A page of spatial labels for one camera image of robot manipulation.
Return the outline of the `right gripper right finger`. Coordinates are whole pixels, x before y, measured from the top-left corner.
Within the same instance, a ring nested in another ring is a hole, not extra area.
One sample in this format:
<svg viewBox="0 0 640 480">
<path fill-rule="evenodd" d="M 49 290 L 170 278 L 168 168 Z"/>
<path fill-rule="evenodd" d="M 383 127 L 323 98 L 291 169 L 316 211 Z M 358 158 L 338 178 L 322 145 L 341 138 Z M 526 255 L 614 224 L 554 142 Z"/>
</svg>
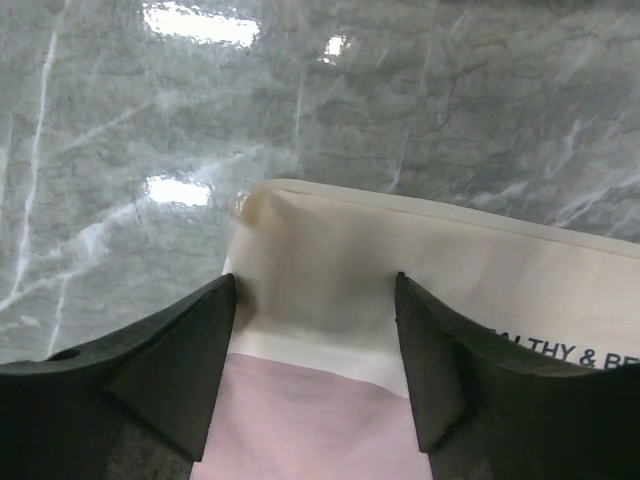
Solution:
<svg viewBox="0 0 640 480">
<path fill-rule="evenodd" d="M 419 449 L 436 479 L 635 479 L 639 369 L 526 349 L 395 280 Z"/>
</svg>

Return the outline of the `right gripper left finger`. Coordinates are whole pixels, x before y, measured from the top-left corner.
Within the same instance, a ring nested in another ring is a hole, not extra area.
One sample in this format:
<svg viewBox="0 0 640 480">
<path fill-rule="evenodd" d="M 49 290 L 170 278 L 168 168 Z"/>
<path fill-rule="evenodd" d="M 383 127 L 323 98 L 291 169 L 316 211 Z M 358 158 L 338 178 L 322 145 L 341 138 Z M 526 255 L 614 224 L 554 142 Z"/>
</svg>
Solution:
<svg viewBox="0 0 640 480">
<path fill-rule="evenodd" d="M 186 479 L 204 455 L 236 312 L 226 274 L 43 361 L 1 368 L 5 479 Z"/>
</svg>

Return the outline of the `pink beige underwear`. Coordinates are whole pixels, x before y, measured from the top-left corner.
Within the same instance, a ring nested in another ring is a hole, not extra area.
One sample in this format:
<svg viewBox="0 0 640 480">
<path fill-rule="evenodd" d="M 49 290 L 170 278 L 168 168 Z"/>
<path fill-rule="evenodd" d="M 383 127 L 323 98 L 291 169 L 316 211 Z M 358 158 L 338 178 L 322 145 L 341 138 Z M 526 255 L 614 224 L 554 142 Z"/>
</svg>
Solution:
<svg viewBox="0 0 640 480">
<path fill-rule="evenodd" d="M 236 206 L 196 479 L 635 479 L 639 248 L 293 180 Z"/>
</svg>

